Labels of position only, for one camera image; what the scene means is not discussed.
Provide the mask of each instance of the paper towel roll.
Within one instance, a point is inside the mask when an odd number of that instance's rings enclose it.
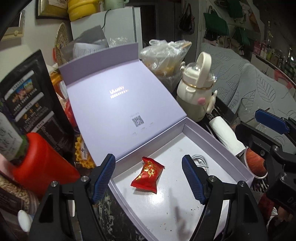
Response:
[[[216,133],[221,143],[233,154],[241,153],[246,147],[237,140],[234,131],[223,120],[221,116],[217,116],[209,122],[210,127]]]

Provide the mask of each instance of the gray blanket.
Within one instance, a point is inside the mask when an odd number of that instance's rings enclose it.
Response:
[[[203,43],[202,51],[212,56],[211,71],[217,76],[213,91],[218,90],[218,98],[233,112],[236,112],[240,100],[247,98],[247,107],[251,112],[270,108],[269,112],[278,117],[296,120],[296,102],[284,85],[269,78],[230,49]],[[295,146],[286,136],[262,125],[258,128],[281,143],[285,152],[296,153]]]

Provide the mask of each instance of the metal screw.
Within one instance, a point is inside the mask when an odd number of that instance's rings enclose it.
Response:
[[[244,187],[245,182],[244,182],[244,181],[239,181],[238,184],[239,184],[241,187]]]
[[[83,182],[86,182],[88,179],[89,179],[88,176],[82,176],[82,177],[80,178],[80,180],[83,181]]]
[[[51,185],[52,187],[55,187],[55,186],[57,186],[58,184],[59,184],[58,181],[52,181],[52,182],[50,183],[50,185]]]
[[[211,182],[215,182],[215,181],[217,181],[217,178],[215,176],[209,176],[209,180]]]
[[[287,176],[287,174],[284,173],[284,172],[282,172],[281,175],[280,175],[280,177],[281,177],[281,179],[282,179],[283,181],[286,179],[286,176]]]

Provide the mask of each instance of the sticker label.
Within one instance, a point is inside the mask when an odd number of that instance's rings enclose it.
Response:
[[[16,156],[21,144],[22,138],[11,126],[6,116],[0,113],[0,153],[11,161]]]
[[[5,94],[4,99],[14,117],[34,98],[41,89],[34,71],[28,72]]]
[[[17,215],[18,211],[22,209],[22,206],[22,199],[0,188],[0,208],[9,213]]]
[[[84,140],[82,140],[82,142],[81,142],[80,152],[81,152],[81,158],[83,160],[87,160],[88,150],[87,150]]]
[[[71,149],[68,135],[62,130],[53,111],[40,121],[32,132],[40,134],[59,154]]]
[[[30,132],[50,111],[48,102],[40,92],[15,118],[17,126],[23,128],[26,133]]]

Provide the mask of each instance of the red bottle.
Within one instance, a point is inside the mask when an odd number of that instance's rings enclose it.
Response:
[[[29,147],[21,165],[13,170],[17,182],[39,196],[45,194],[52,181],[72,183],[80,178],[75,167],[57,153],[38,133],[27,135]]]

